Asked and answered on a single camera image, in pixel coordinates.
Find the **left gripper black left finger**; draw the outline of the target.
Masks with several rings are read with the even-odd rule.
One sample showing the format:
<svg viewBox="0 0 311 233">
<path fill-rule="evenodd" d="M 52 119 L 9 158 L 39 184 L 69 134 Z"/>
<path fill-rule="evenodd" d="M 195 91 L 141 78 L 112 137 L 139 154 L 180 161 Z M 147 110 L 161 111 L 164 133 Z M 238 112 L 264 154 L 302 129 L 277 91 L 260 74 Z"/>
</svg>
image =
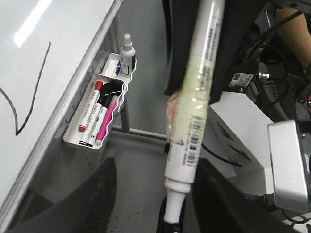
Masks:
<svg viewBox="0 0 311 233">
<path fill-rule="evenodd" d="M 116 188 L 116 164 L 109 157 L 64 200 L 14 227 L 14 232 L 104 233 L 114 209 Z"/>
</svg>

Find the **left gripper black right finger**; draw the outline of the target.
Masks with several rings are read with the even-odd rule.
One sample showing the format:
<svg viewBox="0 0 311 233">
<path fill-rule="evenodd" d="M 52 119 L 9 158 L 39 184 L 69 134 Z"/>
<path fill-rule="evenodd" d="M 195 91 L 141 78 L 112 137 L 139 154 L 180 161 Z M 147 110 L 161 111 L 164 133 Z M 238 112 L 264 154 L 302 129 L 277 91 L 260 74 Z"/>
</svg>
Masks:
<svg viewBox="0 0 311 233">
<path fill-rule="evenodd" d="M 207 159 L 197 164 L 192 199 L 202 233 L 295 232 L 248 200 Z"/>
</svg>

